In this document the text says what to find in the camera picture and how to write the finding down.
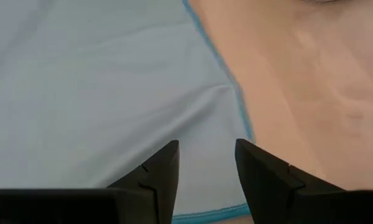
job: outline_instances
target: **light blue fabric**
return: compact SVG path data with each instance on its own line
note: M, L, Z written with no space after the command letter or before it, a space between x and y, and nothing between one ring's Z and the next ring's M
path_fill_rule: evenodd
M181 1L0 0L0 188L105 187L179 139L175 222L230 214L252 132L218 59Z

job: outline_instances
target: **black device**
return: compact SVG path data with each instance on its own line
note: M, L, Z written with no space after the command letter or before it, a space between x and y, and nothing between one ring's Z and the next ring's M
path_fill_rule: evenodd
M179 160L171 141L106 189L2 189L0 224L170 224Z
M244 139L235 158L255 224L373 223L373 190L344 190Z

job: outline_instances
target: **tan skin surface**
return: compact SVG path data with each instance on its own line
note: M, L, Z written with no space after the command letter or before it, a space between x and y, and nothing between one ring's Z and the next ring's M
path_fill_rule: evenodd
M373 189L373 0L190 0L242 86L257 145Z

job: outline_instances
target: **black plastic jaw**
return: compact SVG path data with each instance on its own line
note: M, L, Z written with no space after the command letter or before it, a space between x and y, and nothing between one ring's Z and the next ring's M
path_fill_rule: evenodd
M0 223L170 224L179 160L171 141L107 189L0 190Z
M373 223L373 190L343 190L244 139L235 157L255 224Z

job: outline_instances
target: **blue seam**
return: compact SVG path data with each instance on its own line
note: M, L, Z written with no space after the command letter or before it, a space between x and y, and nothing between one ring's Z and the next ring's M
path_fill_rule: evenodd
M256 139L254 137L254 133L252 130L251 121L249 119L249 116L247 114L246 105L244 103L244 98L242 94L242 90L238 84L237 81L235 81L234 76L231 74L228 66L224 63L224 59L220 54L217 52L214 44L208 37L207 33L205 32L203 26L201 25L201 22L199 20L199 17L195 14L192 7L189 5L188 0L182 0L182 3L185 6L186 11L189 13L191 18L193 19L193 22L195 24L195 27L198 29L198 32L202 36L202 38L205 40L208 47L211 49L212 53L214 54L214 57L218 63L218 65L225 71L225 74L228 78L228 80L232 83L237 97L237 103L239 107L239 112L241 114L241 118L243 120L244 129L246 130L247 137L252 142L256 142ZM187 224L187 223L208 223L208 222L215 222L219 220L225 220L228 218L238 217L242 215L249 215L249 207L246 203L242 205L236 205L229 208L222 208L219 210L213 210L208 212L200 212L200 213L191 213L186 215L175 215L173 217L172 223L173 224Z

